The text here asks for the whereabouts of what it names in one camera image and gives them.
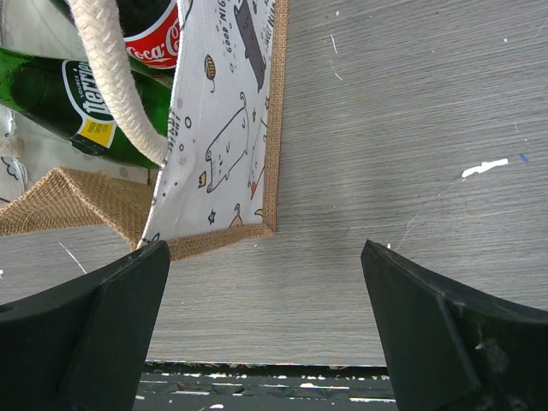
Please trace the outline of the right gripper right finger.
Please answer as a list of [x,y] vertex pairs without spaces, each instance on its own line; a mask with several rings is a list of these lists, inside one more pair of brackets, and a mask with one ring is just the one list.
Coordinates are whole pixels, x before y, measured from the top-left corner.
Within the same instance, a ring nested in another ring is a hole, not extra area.
[[401,410],[545,410],[547,313],[430,271],[382,244],[360,256]]

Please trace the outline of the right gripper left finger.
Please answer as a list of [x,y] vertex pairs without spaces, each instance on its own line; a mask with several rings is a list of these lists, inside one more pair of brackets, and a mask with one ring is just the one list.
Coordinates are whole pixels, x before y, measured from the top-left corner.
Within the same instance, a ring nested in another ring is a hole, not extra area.
[[130,410],[170,269],[155,241],[1,306],[3,410]]

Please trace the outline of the canvas tote bag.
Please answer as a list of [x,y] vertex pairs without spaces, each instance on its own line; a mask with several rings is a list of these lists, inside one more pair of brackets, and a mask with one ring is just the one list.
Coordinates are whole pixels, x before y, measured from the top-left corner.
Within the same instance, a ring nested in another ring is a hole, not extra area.
[[171,71],[127,53],[116,2],[67,6],[114,121],[158,166],[154,182],[55,167],[2,207],[2,235],[103,224],[134,249],[166,241],[175,260],[272,235],[288,3],[176,1]]

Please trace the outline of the green bottle yellow label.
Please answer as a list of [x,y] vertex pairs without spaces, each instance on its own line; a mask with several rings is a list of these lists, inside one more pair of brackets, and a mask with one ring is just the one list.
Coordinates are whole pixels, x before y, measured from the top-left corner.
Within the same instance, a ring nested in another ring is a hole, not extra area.
[[89,63],[1,49],[1,105],[68,141],[86,155],[149,170],[114,121]]

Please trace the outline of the cola glass bottle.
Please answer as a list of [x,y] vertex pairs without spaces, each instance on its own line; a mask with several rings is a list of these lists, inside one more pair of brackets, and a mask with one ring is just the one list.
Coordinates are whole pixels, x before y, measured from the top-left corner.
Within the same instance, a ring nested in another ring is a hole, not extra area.
[[180,31],[176,1],[117,1],[127,53],[146,66],[176,67]]

